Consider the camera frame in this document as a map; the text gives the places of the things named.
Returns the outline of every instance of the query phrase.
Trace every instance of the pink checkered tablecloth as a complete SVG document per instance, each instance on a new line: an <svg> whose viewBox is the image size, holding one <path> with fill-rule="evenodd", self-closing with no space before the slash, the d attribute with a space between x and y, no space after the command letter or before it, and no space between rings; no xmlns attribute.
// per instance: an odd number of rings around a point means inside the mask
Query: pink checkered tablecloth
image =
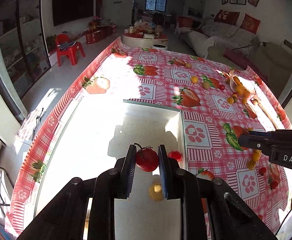
<svg viewBox="0 0 292 240"><path fill-rule="evenodd" d="M111 53L112 48L127 52L128 56L115 57ZM63 113L71 102L78 104L86 95L86 91L81 86L83 77L90 78L104 73L108 67L108 63L105 64L106 59L111 60L112 65L116 64L117 68L125 69L123 75L131 75L139 81L137 87L139 96L130 98L128 93L127 96L123 95L123 99L182 110L188 170L196 174L199 168L204 168L215 176L222 177L256 214L262 215L263 222L275 232L280 225L278 209L285 210L287 206L288 185L284 169L278 167L280 183L275 190L271 190L268 184L270 176L268 157L262 154L256 168L250 171L246 165L252 159L253 150L238 150L235 149L236 146L232 147L226 139L224 124L228 123L231 128L237 125L253 128L256 131L274 130L274 126L259 106L248 102L258 116L252 119L247 115L246 108L240 100L232 105L227 102L227 98L233 92L225 83L226 78L222 75L222 71L229 72L230 68L221 63L176 52L129 48L121 43L120 38L110 44L83 71L40 128L17 176L11 206L6 216L5 229L18 236L32 220L40 182L40 179L36 182L32 176L36 172L33 164L38 161L48 162L50 153L67 122L64 119L61 121ZM170 64L169 61L174 59L190 63L192 68ZM145 71L145 66L153 66L157 70L155 72L154 68L149 67L149 70ZM250 67L236 74L254 86L262 106L271 114L277 127L292 129L289 119L273 93ZM198 77L197 84L191 82L192 76ZM205 90L201 85L205 76L218 80L220 84L225 85L226 89L222 91L211 87ZM112 77L107 78L112 86ZM129 84L127 86L128 90L136 89L136 87L130 88ZM201 105L185 107L176 104L173 96L179 95L180 89L183 88L189 88L195 92L201 100ZM259 175L260 167L267 167L265 176ZM207 234L211 238L207 216L206 223Z"/></svg>

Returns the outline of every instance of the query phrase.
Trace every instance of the glass cabinet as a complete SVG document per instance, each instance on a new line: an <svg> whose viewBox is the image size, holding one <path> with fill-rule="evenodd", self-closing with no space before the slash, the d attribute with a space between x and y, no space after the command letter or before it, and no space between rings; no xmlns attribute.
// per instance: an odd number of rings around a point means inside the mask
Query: glass cabinet
<svg viewBox="0 0 292 240"><path fill-rule="evenodd" d="M20 98L51 68L42 35L40 0L5 0L0 6L0 48Z"/></svg>

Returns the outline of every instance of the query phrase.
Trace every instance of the sofa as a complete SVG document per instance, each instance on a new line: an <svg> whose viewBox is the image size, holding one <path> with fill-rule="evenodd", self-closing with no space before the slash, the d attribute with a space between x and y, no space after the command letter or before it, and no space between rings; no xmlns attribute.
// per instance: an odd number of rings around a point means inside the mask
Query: sofa
<svg viewBox="0 0 292 240"><path fill-rule="evenodd" d="M177 26L175 33L200 57L207 57L210 46L235 49L259 42L255 34L235 25L215 22L212 18L204 18L197 29ZM250 46L239 51L248 57L256 49L257 46Z"/></svg>
<svg viewBox="0 0 292 240"><path fill-rule="evenodd" d="M248 57L236 50L209 47L206 58L239 70L245 70L247 66L251 67L277 98L292 73L292 55L273 42L259 46Z"/></svg>

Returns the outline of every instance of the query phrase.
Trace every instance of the window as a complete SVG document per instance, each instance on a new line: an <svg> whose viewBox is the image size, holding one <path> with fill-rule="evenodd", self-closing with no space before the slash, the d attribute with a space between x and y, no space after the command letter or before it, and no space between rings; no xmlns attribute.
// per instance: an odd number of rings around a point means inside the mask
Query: window
<svg viewBox="0 0 292 240"><path fill-rule="evenodd" d="M146 0L145 10L149 11L166 11L166 1L167 0Z"/></svg>

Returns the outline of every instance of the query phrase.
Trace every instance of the round coffee table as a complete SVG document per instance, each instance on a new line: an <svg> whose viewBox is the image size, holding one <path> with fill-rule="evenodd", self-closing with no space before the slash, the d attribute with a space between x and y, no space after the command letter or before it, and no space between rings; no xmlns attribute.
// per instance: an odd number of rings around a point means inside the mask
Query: round coffee table
<svg viewBox="0 0 292 240"><path fill-rule="evenodd" d="M135 38L133 34L123 33L121 37L123 44L129 47L139 47L139 48L148 48L151 49L154 44L168 44L168 36L166 34L161 34L159 38L155 39L144 39L144 38Z"/></svg>

